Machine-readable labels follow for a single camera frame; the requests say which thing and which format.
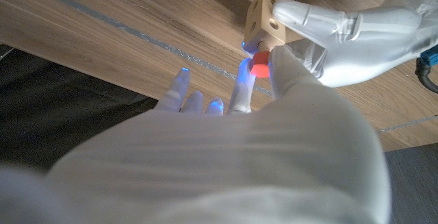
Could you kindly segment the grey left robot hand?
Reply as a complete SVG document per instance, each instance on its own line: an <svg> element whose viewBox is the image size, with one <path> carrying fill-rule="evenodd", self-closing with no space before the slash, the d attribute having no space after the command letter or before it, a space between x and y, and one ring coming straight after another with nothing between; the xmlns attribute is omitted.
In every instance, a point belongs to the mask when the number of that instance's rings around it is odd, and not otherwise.
<svg viewBox="0 0 438 224"><path fill-rule="evenodd" d="M437 0L384 0L349 13L281 0L272 14L302 36L287 52L329 87L366 82L437 45Z"/></svg>

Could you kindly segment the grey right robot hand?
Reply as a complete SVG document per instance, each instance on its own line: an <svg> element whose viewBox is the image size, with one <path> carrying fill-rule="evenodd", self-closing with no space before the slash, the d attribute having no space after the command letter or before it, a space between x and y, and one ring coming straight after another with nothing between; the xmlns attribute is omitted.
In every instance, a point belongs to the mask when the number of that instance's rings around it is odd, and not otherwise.
<svg viewBox="0 0 438 224"><path fill-rule="evenodd" d="M221 115L182 104L180 71L157 106L85 141L40 175L1 168L2 223L388 223L374 129L297 51L269 57L274 101L248 110L242 62Z"/></svg>

